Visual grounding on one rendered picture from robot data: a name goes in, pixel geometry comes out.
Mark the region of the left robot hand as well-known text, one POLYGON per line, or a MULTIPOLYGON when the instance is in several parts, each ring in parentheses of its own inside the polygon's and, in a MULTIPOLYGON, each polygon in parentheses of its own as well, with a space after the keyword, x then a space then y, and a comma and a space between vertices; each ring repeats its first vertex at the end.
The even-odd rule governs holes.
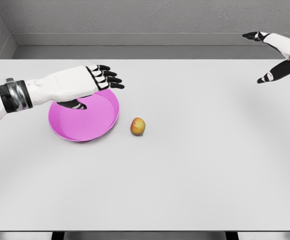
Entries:
POLYGON ((109 88, 125 88, 122 80, 106 65, 81 65, 56 72, 52 77, 56 82, 52 100, 69 109, 86 110, 87 106, 79 101, 80 98, 109 88))

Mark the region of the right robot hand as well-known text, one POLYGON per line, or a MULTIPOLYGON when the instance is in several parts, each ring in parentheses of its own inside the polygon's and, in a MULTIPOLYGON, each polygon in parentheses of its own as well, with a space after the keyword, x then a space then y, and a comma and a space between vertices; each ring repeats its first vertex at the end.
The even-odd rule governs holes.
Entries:
POLYGON ((258 84, 274 82, 290 75, 290 38, 277 33, 262 31, 247 32, 242 37, 255 42, 262 42, 281 53, 285 60, 274 66, 263 77, 257 80, 258 84))

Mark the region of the pink plate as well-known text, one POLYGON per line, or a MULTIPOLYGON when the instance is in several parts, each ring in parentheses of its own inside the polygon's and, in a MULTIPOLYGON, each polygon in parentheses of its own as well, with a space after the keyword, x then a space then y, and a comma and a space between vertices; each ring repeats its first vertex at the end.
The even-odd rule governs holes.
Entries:
POLYGON ((51 129, 61 138, 86 142, 101 137, 116 123, 120 105, 109 89, 81 98, 87 109, 70 109, 53 102, 48 112, 51 129))

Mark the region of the red yellow apple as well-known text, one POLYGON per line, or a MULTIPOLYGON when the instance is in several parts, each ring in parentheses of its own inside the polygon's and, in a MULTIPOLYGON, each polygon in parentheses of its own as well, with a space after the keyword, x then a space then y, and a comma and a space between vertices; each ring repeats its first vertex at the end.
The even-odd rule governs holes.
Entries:
POLYGON ((146 128, 145 121, 140 117, 135 117, 130 125, 130 131, 135 136, 141 136, 146 128))

